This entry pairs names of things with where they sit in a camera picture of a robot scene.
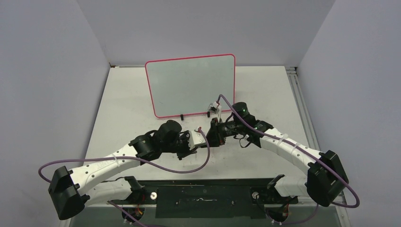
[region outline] whiteboard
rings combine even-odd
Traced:
[[[235,56],[232,54],[148,61],[145,64],[156,117],[206,114],[219,94],[234,103]],[[225,103],[223,110],[228,110]]]

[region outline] wall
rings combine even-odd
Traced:
[[[336,0],[298,68],[319,144],[339,154],[361,198],[348,209],[355,227],[401,226],[400,9]]]
[[[297,66],[334,0],[78,0],[111,64],[233,53]]]
[[[58,225],[37,170],[84,156],[108,69],[74,0],[1,1],[2,227]]]

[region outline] white table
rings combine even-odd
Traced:
[[[257,119],[272,124],[292,139],[307,145],[285,68],[236,67],[235,72],[236,102],[246,102],[249,112]],[[228,116],[228,113],[223,114],[223,120]],[[200,115],[185,117],[184,121],[180,118],[174,120],[182,125],[183,130],[202,126],[206,133],[211,118]],[[86,158],[109,155],[138,135],[157,130],[166,121],[157,119],[153,114],[144,68],[112,68]],[[176,170],[191,170],[203,164],[206,154],[205,148],[199,149],[198,154],[179,161],[176,154],[165,153],[153,162]],[[268,178],[279,174],[303,176],[300,170],[276,154],[255,145],[240,148],[238,140],[228,138],[224,146],[211,149],[209,163],[196,173],[173,174],[145,164],[126,170],[112,179],[131,175],[138,180]]]

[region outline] white cable tie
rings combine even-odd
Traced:
[[[117,163],[117,168],[120,168],[120,163],[118,163],[117,157],[115,156],[115,154],[112,154],[112,155],[114,157],[115,162]]]
[[[290,155],[294,152],[294,150],[301,145],[300,143],[296,143],[295,146],[292,148]]]
[[[280,143],[288,138],[288,134],[284,134],[283,137],[281,137],[281,139],[277,142],[277,147],[280,146]]]

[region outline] red border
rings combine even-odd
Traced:
[[[150,98],[152,99],[152,106],[153,106],[153,114],[157,118],[167,118],[167,117],[179,117],[180,115],[172,115],[172,116],[163,116],[159,117],[156,115],[156,110],[155,110],[155,104],[153,102],[153,96],[152,96],[152,90],[150,89],[150,83],[149,83],[149,76],[148,76],[148,70],[146,69],[146,65],[151,62],[158,62],[158,61],[174,61],[174,60],[184,60],[184,59],[193,59],[193,58],[207,58],[207,57],[218,57],[218,56],[227,56],[231,55],[234,57],[234,94],[233,94],[233,104],[235,103],[235,56],[232,53],[225,53],[225,54],[215,54],[215,55],[205,55],[205,56],[196,56],[196,57],[187,57],[187,58],[171,58],[171,59],[162,59],[162,60],[152,60],[148,61],[145,63],[145,72],[146,72],[146,78],[148,79],[148,86],[149,86],[149,92],[150,92]],[[207,114],[207,112],[202,112],[202,113],[188,113],[188,114],[183,114],[184,116],[191,116],[191,115],[198,115],[198,114]]]

